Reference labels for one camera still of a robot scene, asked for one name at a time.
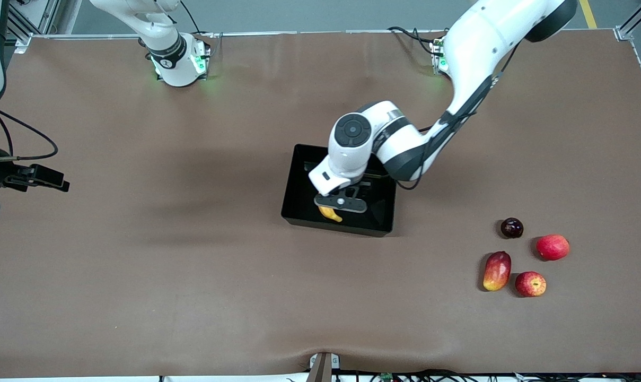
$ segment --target gray floor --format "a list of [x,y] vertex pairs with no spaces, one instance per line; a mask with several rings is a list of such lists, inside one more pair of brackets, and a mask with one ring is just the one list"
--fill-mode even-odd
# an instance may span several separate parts
[[[345,31],[348,29],[405,28],[443,29],[453,24],[473,0],[185,0],[200,29],[209,32],[264,31]],[[590,0],[599,28],[621,24],[636,9],[640,0]],[[172,12],[180,31],[194,27],[187,13]],[[587,23],[578,7],[570,29],[585,29]],[[73,34],[130,33],[123,22],[82,0]],[[641,60],[641,26],[634,32]]]

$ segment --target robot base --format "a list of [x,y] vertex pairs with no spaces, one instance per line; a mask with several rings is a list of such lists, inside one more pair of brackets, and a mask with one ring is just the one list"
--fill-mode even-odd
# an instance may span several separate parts
[[448,73],[449,65],[445,58],[445,50],[443,48],[444,41],[445,41],[445,36],[439,39],[434,39],[434,42],[429,43],[429,49],[433,53],[441,53],[443,55],[442,57],[436,56],[435,54],[431,55],[431,63],[434,66],[434,74],[435,75],[444,74],[449,77],[450,76],[450,74]]
[[151,59],[155,65],[157,79],[165,81],[167,85],[176,87],[188,86],[196,80],[206,80],[209,68],[209,54],[211,46],[204,41],[196,39],[188,33],[180,33],[187,43],[186,54],[177,62],[175,68],[164,68]]
[[364,213],[337,210],[342,222],[324,218],[315,197],[318,191],[309,179],[309,172],[327,155],[327,147],[296,145],[289,167],[282,217],[290,224],[322,228],[359,235],[383,237],[393,230],[396,182],[388,176],[379,159],[372,156],[362,179],[369,186],[361,188],[359,197],[366,203]]

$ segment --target white robot link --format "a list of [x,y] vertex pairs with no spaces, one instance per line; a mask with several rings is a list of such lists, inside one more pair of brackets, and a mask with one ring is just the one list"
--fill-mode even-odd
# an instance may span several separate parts
[[168,85],[186,86],[207,75],[209,45],[188,33],[179,33],[168,12],[180,0],[90,0],[139,34]]
[[485,99],[500,59],[522,39],[537,42],[553,36],[576,10],[577,0],[476,2],[443,40],[445,72],[454,87],[447,110],[424,134],[390,101],[368,104],[339,118],[330,133],[327,157],[309,172],[320,193],[315,203],[350,210],[346,206],[354,203],[330,194],[358,183],[371,154],[393,179],[418,181]]

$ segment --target black tray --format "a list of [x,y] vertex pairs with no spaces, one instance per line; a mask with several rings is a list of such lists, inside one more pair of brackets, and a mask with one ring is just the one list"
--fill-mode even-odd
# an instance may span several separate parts
[[364,213],[337,211],[344,218],[341,223],[329,220],[321,215],[313,198],[318,194],[309,179],[311,171],[327,155],[327,147],[298,144],[294,146],[292,164],[281,215],[290,224],[304,227],[322,228],[359,235],[383,237],[393,230],[393,206],[396,201],[396,182],[374,155],[365,171],[364,179],[369,179],[369,189],[362,188],[361,199],[368,208]]

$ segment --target yellow floor line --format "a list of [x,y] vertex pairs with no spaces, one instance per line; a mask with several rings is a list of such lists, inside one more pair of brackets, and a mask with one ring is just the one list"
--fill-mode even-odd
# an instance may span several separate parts
[[582,6],[582,12],[584,12],[584,18],[589,29],[596,29],[596,19],[594,19],[594,12],[591,12],[589,0],[579,0],[579,4]]

